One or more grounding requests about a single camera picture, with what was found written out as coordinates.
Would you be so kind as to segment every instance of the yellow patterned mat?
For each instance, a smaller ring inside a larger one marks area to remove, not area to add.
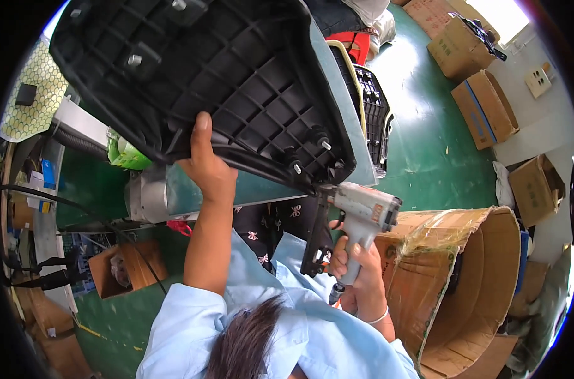
[[[15,105],[22,83],[37,87],[31,106]],[[13,86],[3,114],[0,136],[9,142],[20,142],[48,130],[67,87],[68,82],[59,72],[48,46],[39,39]]]

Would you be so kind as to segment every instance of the window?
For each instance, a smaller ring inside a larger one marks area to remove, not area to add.
[[[529,23],[514,0],[466,0],[500,34],[499,44],[508,45]]]

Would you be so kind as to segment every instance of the hand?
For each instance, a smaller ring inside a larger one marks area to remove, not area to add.
[[[329,223],[329,227],[336,225],[337,221]],[[346,264],[349,259],[354,259],[361,265],[359,275],[354,283],[352,286],[346,286],[342,295],[344,302],[342,309],[350,313],[357,309],[359,319],[364,322],[377,320],[386,312],[386,294],[380,253],[375,243],[371,244],[369,250],[365,250],[358,243],[355,243],[352,245],[350,256],[348,256],[346,253],[347,242],[348,236],[342,236],[337,240],[329,261],[329,272],[337,279],[346,273]]]
[[[337,221],[331,221],[329,227],[335,227],[336,224]],[[363,291],[369,289],[376,291],[377,289],[381,289],[383,293],[382,259],[380,258],[380,253],[375,243],[371,244],[369,251],[366,251],[358,243],[355,243],[352,245],[350,257],[348,257],[348,253],[346,253],[347,241],[348,236],[342,236],[337,240],[329,261],[329,272],[337,279],[340,279],[341,276],[346,273],[348,259],[354,259],[359,262],[361,268],[359,276],[354,280],[352,287]]]
[[[192,157],[177,164],[201,189],[202,199],[214,203],[234,203],[238,171],[228,165],[211,148],[211,116],[202,111],[196,116],[190,138]]]

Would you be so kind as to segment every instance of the light blue shirt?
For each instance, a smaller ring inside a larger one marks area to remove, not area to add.
[[[419,379],[400,340],[388,343],[371,325],[328,305],[335,278],[300,274],[305,246],[283,234],[272,259],[275,277],[232,231],[224,296],[172,285],[152,324],[136,378],[202,378],[215,339],[233,316],[282,294],[284,308],[262,378],[286,379],[299,364],[308,379]]]

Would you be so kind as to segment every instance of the green plastic bag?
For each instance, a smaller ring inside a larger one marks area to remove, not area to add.
[[[143,170],[152,164],[152,161],[123,137],[118,137],[117,140],[108,139],[108,159],[112,165],[131,170]]]

